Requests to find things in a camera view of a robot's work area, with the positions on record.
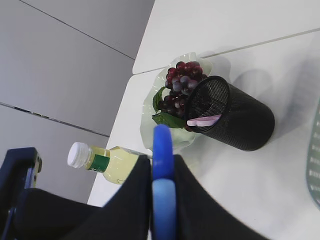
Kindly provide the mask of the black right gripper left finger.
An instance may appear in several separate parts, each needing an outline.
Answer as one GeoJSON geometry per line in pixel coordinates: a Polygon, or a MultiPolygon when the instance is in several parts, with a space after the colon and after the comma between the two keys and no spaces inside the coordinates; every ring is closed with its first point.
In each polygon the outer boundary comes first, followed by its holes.
{"type": "Polygon", "coordinates": [[[19,240],[145,240],[151,208],[151,164],[141,155],[128,178],[102,207],[38,188],[18,199],[14,227],[19,240]]]}

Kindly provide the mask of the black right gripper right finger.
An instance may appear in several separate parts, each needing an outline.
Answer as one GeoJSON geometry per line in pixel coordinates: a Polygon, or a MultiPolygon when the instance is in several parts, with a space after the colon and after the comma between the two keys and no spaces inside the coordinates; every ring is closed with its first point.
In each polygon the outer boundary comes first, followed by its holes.
{"type": "Polygon", "coordinates": [[[265,240],[225,210],[197,181],[181,155],[174,156],[178,240],[265,240]]]}

